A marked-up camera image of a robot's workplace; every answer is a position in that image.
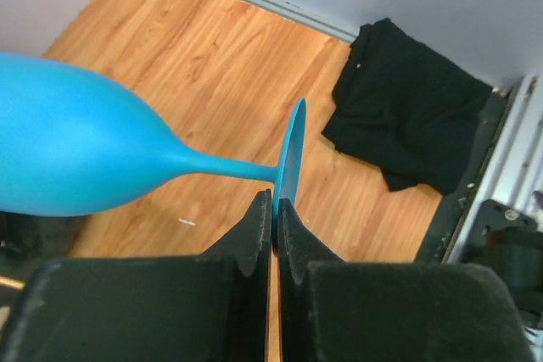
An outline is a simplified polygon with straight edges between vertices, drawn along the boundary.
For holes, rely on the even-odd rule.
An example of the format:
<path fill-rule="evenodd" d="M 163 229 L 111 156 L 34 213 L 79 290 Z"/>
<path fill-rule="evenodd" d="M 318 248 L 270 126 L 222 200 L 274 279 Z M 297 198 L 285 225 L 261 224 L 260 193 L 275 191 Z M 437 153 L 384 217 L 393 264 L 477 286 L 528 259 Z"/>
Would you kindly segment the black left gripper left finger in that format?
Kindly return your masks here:
<path fill-rule="evenodd" d="M 56 259 L 9 313 L 4 361 L 263 361 L 272 195 L 199 255 Z"/>

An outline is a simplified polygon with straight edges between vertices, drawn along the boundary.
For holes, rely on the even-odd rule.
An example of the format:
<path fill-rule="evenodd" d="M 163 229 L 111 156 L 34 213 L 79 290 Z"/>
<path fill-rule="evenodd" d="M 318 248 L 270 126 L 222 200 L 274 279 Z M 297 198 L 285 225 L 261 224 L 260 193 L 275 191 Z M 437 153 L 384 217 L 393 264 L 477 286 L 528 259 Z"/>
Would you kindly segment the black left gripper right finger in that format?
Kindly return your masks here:
<path fill-rule="evenodd" d="M 282 200 L 277 212 L 286 361 L 530 361 L 506 286 L 480 265 L 342 260 Z"/>

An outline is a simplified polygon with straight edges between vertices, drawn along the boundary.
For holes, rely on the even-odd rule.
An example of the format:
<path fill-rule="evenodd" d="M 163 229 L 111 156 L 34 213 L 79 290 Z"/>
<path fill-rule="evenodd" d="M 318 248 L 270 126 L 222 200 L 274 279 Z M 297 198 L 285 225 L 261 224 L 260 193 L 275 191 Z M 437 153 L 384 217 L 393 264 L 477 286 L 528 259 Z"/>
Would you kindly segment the blue wine glass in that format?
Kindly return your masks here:
<path fill-rule="evenodd" d="M 276 165 L 188 147 L 138 95 L 72 64 L 1 55 L 1 209 L 51 217 L 120 207 L 183 175 L 270 182 L 296 199 L 306 101 L 294 105 Z"/>

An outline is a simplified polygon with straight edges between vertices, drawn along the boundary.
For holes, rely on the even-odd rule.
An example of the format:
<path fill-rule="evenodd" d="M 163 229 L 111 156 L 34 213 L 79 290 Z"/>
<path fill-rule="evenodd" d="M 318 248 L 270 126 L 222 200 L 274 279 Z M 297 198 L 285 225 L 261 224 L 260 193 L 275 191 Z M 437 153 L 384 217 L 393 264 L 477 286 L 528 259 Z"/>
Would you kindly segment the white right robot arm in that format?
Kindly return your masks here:
<path fill-rule="evenodd" d="M 542 328 L 542 232 L 522 213 L 493 200 L 481 203 L 460 261 L 492 269 L 506 284 L 523 323 Z"/>

